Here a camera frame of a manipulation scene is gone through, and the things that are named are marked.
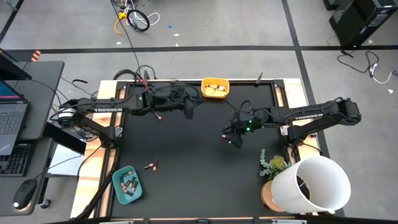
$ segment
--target yellow bin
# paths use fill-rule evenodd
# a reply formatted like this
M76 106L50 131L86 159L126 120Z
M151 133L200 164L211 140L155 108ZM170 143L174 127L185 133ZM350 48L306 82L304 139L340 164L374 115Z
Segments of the yellow bin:
M201 93L207 98L226 98L229 93L229 81L225 78L204 78L201 81Z

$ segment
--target artificial plant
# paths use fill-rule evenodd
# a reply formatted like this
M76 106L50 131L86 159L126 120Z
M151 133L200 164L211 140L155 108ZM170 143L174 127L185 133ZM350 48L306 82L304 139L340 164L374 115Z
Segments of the artificial plant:
M280 174L282 171L286 170L290 167L291 163L286 164L284 158L282 156L274 156L269 162L266 162L266 150L261 149L260 154L260 165L263 167L263 170L260 171L260 177L264 177L268 175L267 180L272 180L276 177L276 175Z

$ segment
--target teal tray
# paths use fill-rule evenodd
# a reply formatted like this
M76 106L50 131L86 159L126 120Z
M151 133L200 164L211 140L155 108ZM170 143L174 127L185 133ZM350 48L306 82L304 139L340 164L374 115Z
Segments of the teal tray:
M131 178L133 178L133 177L136 177L136 181L138 181L136 190L133 192L134 193L133 196L130 196L130 195L124 193L123 188L120 184L120 178L119 178L120 176L122 176L122 174L125 174L129 171L132 171L132 174L123 177L124 183L126 183L128 180L131 180ZM137 172L131 166L126 166L126 167L116 171L112 175L112 182L113 182L114 190L116 191L116 195L118 196L118 200L123 205L137 200L142 195L142 187L141 187L141 183L139 182ZM132 188L127 187L127 190L131 192Z

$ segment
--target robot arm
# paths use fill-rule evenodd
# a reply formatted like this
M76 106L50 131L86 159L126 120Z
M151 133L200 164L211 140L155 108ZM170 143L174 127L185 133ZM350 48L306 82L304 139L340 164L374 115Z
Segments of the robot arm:
M234 118L230 126L223 130L222 137L229 140L235 147L243 145L241 135L261 128L280 128L281 134L289 144L303 141L309 134L324 130L336 124L352 126L361 121L358 106L351 99L337 98L323 104L304 106L300 108L251 108L250 118L240 120ZM303 125L287 126L291 121L314 119Z
M196 106L202 103L197 89L179 82L153 83L146 85L146 91L140 94L129 94L125 99L74 99L60 107L58 124L63 128L78 127L98 136L102 145L115 148L117 137L122 128L104 127L86 117L90 113L124 112L134 116L156 112L183 110L187 119L193 118Z

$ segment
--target white cable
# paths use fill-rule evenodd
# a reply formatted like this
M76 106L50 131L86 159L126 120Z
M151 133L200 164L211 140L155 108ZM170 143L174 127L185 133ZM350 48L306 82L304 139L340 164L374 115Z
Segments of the white cable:
M380 84L386 84L386 83L390 80L391 75L396 71L395 69L393 69L393 70L390 72L390 75L388 76L387 80L386 80L385 82L380 82L379 80L377 80L377 79L374 77L374 70L376 69L376 66L377 66L377 63L375 63L371 68L369 68L369 71L372 73L373 80L376 81L377 83L380 83Z
M126 7L125 10L124 10L124 12L125 12L126 14L131 10L130 6L132 6L132 9L136 9L136 7L134 6L134 3L132 3L131 5L128 5L128 6L127 6L127 2L128 2L128 0L126 0L125 3L124 3L124 6ZM156 15L158 16L158 18L157 18L156 22L154 22L153 24L149 24L150 26L153 26L153 25L155 25L156 23L158 23L158 22L160 21L160 14L157 13L157 12L154 12L154 13L152 13L151 15L147 16L148 20L149 20L149 18L150 18L151 16L153 16L154 14L156 14ZM138 17L138 15L137 15L136 12L134 12L134 17L135 17L136 20L141 21L143 24L147 25L147 23L145 22L145 19Z

